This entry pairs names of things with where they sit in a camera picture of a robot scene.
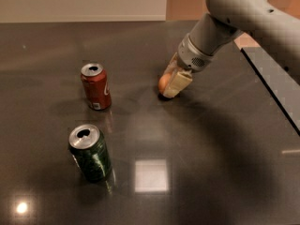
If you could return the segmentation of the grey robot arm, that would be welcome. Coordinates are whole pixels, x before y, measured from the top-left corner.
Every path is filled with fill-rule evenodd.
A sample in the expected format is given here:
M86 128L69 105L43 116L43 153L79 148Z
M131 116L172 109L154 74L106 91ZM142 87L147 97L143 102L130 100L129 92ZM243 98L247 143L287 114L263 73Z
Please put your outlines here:
M158 82L165 98L174 98L207 67L225 44L250 35L288 74L300 77L300 20L267 0L206 0L208 12L185 35Z

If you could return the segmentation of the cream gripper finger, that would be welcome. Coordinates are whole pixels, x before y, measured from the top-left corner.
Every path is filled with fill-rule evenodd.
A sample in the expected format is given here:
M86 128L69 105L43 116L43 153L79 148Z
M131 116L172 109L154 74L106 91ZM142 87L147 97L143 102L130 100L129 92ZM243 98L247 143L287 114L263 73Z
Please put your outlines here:
M170 60L169 65L166 66L166 68L163 72L163 75L173 76L180 69L180 67L177 64L177 60L178 60L178 56L177 56L177 53L175 53L172 56L172 59Z
M192 73L190 70L178 70L173 76L171 76L162 95L165 98L174 98L182 90L189 86L192 81Z

